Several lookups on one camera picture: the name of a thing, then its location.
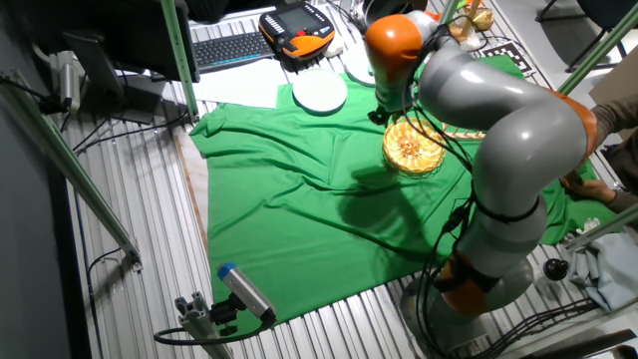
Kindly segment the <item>person left hand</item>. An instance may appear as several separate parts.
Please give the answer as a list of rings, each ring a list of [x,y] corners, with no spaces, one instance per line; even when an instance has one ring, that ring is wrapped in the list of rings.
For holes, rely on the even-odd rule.
[[[570,173],[559,181],[568,191],[598,200],[604,204],[610,204],[617,196],[616,191],[608,187],[604,181],[600,179],[584,180],[577,173]]]

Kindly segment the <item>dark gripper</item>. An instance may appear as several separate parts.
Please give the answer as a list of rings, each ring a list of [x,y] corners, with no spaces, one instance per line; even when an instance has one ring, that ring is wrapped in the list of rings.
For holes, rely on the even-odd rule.
[[[413,104],[411,91],[405,92],[399,87],[376,87],[375,96],[378,107],[368,114],[368,118],[379,126],[387,126],[394,114],[402,113],[405,106],[410,107]]]

